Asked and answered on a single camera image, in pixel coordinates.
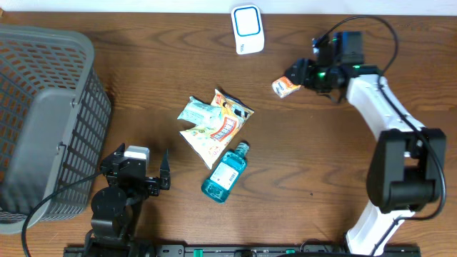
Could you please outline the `small orange carton box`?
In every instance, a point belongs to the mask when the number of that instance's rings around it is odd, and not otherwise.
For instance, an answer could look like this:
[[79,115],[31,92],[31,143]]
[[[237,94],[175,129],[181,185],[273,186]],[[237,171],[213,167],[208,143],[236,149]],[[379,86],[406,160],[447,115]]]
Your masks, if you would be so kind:
[[276,95],[281,99],[301,88],[301,85],[293,84],[286,76],[276,79],[271,86]]

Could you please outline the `blue mouthwash bottle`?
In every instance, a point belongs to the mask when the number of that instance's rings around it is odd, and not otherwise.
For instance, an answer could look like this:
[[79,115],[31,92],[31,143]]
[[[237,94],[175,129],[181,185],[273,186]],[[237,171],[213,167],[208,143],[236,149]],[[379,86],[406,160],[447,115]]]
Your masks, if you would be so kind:
[[217,203],[225,203],[240,175],[247,167],[246,154],[250,146],[241,142],[227,151],[213,173],[203,182],[201,191]]

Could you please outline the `yellow snack bag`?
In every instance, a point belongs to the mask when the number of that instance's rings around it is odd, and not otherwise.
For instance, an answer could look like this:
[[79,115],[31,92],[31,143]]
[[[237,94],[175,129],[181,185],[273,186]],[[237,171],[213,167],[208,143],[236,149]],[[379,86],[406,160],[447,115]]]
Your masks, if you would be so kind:
[[211,169],[225,147],[254,114],[254,110],[238,99],[215,90],[210,103],[222,108],[222,124],[217,128],[197,126],[180,132],[180,135]]

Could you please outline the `green wet wipes pack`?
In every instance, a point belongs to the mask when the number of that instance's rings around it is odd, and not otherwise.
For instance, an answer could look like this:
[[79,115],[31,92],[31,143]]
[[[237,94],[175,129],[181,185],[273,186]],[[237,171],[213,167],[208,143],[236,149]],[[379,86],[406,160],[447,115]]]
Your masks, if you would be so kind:
[[191,122],[197,126],[216,129],[222,124],[221,112],[222,108],[220,106],[205,104],[190,96],[189,102],[177,119]]

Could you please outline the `grey plastic shopping basket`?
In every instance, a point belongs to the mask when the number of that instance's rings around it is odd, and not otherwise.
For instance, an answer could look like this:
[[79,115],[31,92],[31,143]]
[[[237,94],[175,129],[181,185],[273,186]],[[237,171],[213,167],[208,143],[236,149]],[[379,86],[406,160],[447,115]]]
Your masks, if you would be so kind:
[[87,205],[111,116],[78,32],[1,26],[1,232]]

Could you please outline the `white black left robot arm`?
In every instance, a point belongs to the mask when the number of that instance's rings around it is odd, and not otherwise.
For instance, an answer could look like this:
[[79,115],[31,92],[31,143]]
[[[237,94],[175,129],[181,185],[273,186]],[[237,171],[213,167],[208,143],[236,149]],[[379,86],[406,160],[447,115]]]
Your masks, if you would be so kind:
[[146,175],[150,151],[146,147],[121,144],[100,165],[108,186],[91,200],[91,230],[86,234],[83,256],[155,256],[148,241],[134,238],[142,205],[171,187],[169,152],[165,151],[159,176]]

